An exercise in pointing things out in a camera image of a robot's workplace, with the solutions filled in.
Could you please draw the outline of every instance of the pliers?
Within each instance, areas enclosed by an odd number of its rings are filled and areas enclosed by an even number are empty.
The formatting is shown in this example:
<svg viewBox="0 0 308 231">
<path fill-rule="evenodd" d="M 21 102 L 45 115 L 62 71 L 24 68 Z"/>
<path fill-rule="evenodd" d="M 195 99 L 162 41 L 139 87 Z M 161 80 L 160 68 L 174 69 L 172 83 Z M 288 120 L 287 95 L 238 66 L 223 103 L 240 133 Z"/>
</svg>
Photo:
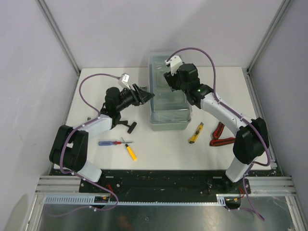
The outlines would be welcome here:
<svg viewBox="0 0 308 231">
<path fill-rule="evenodd" d="M 219 146 L 223 146 L 223 145 L 227 145 L 227 144 L 235 142 L 234 137 L 230 137 L 230 138 L 226 138 L 226 139 L 219 139 L 224 128 L 225 128 L 225 125 L 223 123 L 219 122 L 218 127 L 216 128 L 216 130 L 212 134 L 213 139 L 210 142 L 210 146 L 219 147 Z"/>
</svg>

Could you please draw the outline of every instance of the gray wall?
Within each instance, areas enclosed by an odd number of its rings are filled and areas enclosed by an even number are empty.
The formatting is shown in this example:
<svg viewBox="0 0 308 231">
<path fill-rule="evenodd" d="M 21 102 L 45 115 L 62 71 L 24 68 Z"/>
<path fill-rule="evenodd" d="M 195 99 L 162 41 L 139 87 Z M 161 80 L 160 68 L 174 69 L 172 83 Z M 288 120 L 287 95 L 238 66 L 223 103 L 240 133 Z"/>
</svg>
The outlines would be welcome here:
<svg viewBox="0 0 308 231">
<path fill-rule="evenodd" d="M 286 175 L 292 175 L 308 216 L 308 1 L 295 0 L 253 78 Z"/>
<path fill-rule="evenodd" d="M 1 1 L 0 33 L 0 230 L 16 231 L 76 76 L 34 0 Z"/>
<path fill-rule="evenodd" d="M 151 51 L 195 46 L 247 67 L 282 0 L 46 0 L 79 67 L 147 66 Z M 210 65 L 192 51 L 181 56 Z"/>
</svg>

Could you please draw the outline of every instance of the transparent plastic box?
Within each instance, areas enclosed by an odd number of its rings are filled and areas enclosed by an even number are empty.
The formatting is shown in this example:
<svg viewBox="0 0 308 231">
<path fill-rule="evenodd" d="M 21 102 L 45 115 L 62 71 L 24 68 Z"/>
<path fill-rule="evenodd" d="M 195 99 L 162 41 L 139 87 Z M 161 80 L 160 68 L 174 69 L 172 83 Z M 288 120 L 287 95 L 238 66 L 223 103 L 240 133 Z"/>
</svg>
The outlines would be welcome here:
<svg viewBox="0 0 308 231">
<path fill-rule="evenodd" d="M 183 130 L 191 121 L 192 108 L 184 92 L 172 91 L 164 77 L 170 70 L 164 64 L 169 55 L 149 55 L 149 91 L 155 94 L 150 100 L 150 122 L 155 131 Z"/>
</svg>

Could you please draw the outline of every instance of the tabletop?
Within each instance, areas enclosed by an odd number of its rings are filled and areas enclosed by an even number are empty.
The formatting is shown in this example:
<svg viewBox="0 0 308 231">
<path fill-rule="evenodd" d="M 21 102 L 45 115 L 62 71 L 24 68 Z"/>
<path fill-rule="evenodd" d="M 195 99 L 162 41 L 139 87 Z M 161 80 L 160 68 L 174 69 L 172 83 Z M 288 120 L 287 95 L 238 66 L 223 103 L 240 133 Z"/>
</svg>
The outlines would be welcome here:
<svg viewBox="0 0 308 231">
<path fill-rule="evenodd" d="M 89 75 L 106 73 L 121 76 L 128 73 L 129 84 L 137 83 L 139 87 L 148 85 L 148 68 L 84 68 L 78 81 L 72 105 L 69 111 L 67 125 L 76 126 L 94 118 L 97 113 L 85 105 L 78 92 L 81 81 Z M 211 67 L 198 67 L 201 83 L 213 86 L 213 70 Z M 82 87 L 84 98 L 93 106 L 101 109 L 106 90 L 110 87 L 121 87 L 117 80 L 106 76 L 96 76 L 87 80 Z M 239 112 L 255 118 L 251 98 L 246 81 L 240 67 L 217 67 L 217 92 L 220 97 Z M 221 147 L 210 147 L 211 134 L 218 125 L 218 120 L 211 114 L 192 107 L 192 120 L 185 130 L 153 131 L 149 121 L 149 103 L 140 106 L 129 106 L 121 112 L 121 120 L 128 123 L 137 122 L 131 134 L 128 128 L 117 125 L 89 140 L 88 160 L 101 169 L 146 169 L 146 170 L 218 170 L 227 169 L 233 158 L 232 144 Z M 202 132 L 194 144 L 188 139 L 194 134 L 200 122 L 204 123 Z M 225 128 L 221 139 L 232 137 Z M 138 160 L 133 161 L 124 145 L 99 146 L 99 141 L 134 141 L 130 146 Z M 266 163 L 266 155 L 258 158 Z M 254 165 L 254 170 L 265 170 L 270 167 Z"/>
</svg>

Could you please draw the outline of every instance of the blue screwdriver handle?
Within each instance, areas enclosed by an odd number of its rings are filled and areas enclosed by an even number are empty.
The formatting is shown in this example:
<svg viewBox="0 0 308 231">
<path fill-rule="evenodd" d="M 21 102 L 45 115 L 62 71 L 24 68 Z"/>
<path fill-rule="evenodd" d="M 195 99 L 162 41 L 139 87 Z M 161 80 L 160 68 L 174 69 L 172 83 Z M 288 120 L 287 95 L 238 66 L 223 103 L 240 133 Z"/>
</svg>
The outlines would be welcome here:
<svg viewBox="0 0 308 231">
<path fill-rule="evenodd" d="M 99 141 L 98 142 L 99 146 L 110 146 L 110 145 L 114 145 L 113 141 Z"/>
</svg>

